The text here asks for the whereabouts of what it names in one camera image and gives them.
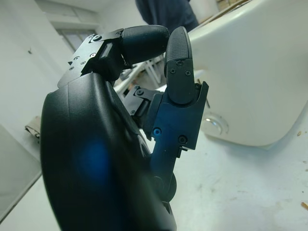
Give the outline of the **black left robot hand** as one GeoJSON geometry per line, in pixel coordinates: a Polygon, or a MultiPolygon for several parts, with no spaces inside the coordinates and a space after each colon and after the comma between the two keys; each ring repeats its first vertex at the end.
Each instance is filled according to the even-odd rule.
{"type": "Polygon", "coordinates": [[[196,148],[209,86],[194,81],[186,29],[134,26],[87,37],[44,101],[40,159],[63,231],[174,231],[170,201],[182,151],[196,148]],[[120,99],[123,70],[165,55],[163,92],[135,86],[120,99]]]}

